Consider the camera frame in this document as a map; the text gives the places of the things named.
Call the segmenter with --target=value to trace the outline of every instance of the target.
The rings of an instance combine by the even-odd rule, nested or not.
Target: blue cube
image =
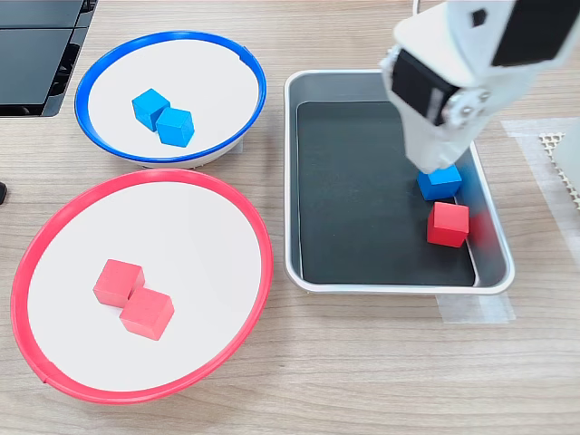
[[[157,130],[157,119],[168,107],[169,101],[152,89],[133,100],[135,118],[151,131]]]
[[[191,113],[168,107],[157,120],[157,131],[161,142],[185,148],[193,136]]]
[[[461,176],[455,165],[447,169],[437,169],[431,174],[419,173],[417,177],[420,192],[427,201],[452,198],[461,186]]]

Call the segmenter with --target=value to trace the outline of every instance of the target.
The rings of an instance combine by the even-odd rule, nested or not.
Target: wooden block
[[[149,288],[140,287],[123,308],[120,319],[127,331],[159,340],[173,315],[171,298]]]
[[[145,284],[140,266],[107,260],[93,291],[101,304],[122,308],[133,291]]]
[[[133,101],[135,118],[151,131],[157,130],[157,120],[170,104],[163,96],[153,89],[142,93]]]
[[[420,192],[427,201],[453,198],[461,186],[461,176],[455,165],[437,169],[431,174],[419,173]]]
[[[427,241],[461,247],[469,234],[469,207],[436,202],[429,214]]]
[[[194,133],[191,113],[169,107],[157,120],[157,131],[162,143],[185,148]]]

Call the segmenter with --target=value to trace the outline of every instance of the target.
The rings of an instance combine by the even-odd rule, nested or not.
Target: wooden table
[[[0,207],[1,433],[580,433],[580,273],[498,121],[577,116],[580,52],[544,74],[478,141],[517,263],[514,323],[444,324],[433,297],[307,295],[285,275],[283,83],[304,69],[375,67],[393,26],[410,13],[411,0],[101,1],[61,113],[0,119],[0,179],[11,189]],[[244,153],[203,171],[240,189],[262,214],[274,283],[254,332],[207,379],[161,401],[97,406],[42,384],[28,367],[10,325],[12,279],[34,234],[63,204],[138,169],[81,132],[73,98],[83,73],[112,47],[170,29],[223,34],[264,66],[267,104]]]

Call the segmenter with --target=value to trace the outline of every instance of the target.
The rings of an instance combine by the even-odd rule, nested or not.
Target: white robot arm
[[[580,0],[449,0],[399,23],[381,68],[409,160],[452,165],[579,36]]]

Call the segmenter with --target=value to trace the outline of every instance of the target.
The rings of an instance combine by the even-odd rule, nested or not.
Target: blue-rimmed bowl
[[[160,142],[135,119],[131,101],[153,88],[191,111],[186,148]],[[177,31],[124,43],[83,76],[75,99],[85,134],[111,154],[155,168],[194,168],[234,148],[266,102],[266,77],[246,47],[215,34]]]

